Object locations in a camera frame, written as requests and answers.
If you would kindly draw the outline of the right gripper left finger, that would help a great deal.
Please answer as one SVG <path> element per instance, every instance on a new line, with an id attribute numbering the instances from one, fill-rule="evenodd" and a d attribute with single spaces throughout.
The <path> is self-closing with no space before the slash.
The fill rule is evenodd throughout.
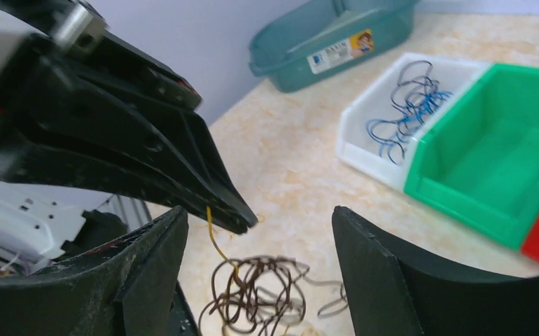
<path id="1" fill-rule="evenodd" d="M 0 335 L 187 335 L 174 301 L 187 235 L 176 207 L 73 258 L 0 278 Z"/>

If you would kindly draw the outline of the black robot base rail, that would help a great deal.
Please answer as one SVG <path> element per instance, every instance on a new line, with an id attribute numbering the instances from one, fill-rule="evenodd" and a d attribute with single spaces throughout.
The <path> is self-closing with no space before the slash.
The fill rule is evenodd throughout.
<path id="1" fill-rule="evenodd" d="M 169 318 L 166 336 L 198 336 L 197 323 L 191 312 L 189 304 L 180 286 L 176 284 Z"/>

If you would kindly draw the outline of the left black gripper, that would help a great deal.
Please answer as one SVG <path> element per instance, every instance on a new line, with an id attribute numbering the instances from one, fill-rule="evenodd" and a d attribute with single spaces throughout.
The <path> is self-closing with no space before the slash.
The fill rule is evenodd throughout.
<path id="1" fill-rule="evenodd" d="M 38 84 L 33 72 L 44 56 L 57 51 L 51 39 L 66 23 L 78 27 L 103 17 L 85 1 L 35 1 L 0 5 L 0 181 L 47 186 L 108 186 L 111 165 L 54 141 L 32 142 L 29 112 L 38 98 L 55 92 Z"/>

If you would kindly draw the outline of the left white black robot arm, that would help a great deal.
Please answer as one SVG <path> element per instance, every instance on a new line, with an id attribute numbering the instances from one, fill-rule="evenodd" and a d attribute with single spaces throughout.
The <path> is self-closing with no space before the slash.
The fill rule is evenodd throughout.
<path id="1" fill-rule="evenodd" d="M 0 265 L 28 272 L 121 233 L 84 189 L 183 207 L 242 234 L 234 187 L 189 82 L 85 1 L 0 1 Z"/>

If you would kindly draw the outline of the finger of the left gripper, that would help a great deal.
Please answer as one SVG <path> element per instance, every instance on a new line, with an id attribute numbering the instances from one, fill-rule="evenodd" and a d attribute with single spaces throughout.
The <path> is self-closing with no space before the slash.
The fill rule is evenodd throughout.
<path id="1" fill-rule="evenodd" d="M 236 234 L 251 228 L 251 209 L 234 193 L 221 190 L 187 171 L 171 178 L 142 164 L 116 164 L 91 153 L 79 153 L 31 141 L 18 131 L 0 135 L 0 181 L 96 190 L 167 207 L 183 207 Z"/>
<path id="2" fill-rule="evenodd" d="M 33 108 L 35 142 L 68 143 L 71 151 L 144 165 L 173 179 L 192 171 L 246 203 L 197 113 L 198 93 L 117 36 L 105 34 L 84 59 L 51 52 L 39 60 L 33 79 L 55 92 Z M 257 223 L 251 209 L 251 228 Z"/>

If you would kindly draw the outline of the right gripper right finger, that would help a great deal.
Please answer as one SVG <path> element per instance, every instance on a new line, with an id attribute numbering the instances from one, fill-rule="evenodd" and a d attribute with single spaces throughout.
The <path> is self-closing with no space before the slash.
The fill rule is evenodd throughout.
<path id="1" fill-rule="evenodd" d="M 332 231 L 357 335 L 539 335 L 539 276 L 443 258 L 345 206 Z"/>

